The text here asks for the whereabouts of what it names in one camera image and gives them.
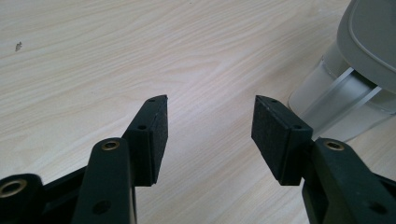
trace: table surface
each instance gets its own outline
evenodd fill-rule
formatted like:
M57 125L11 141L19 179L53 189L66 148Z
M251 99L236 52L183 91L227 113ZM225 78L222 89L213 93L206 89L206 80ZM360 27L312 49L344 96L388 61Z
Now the table surface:
M169 97L158 184L139 223L307 223L250 138L255 95L286 103L347 0L0 1L0 178L87 164L152 96ZM396 179L396 119L349 141Z

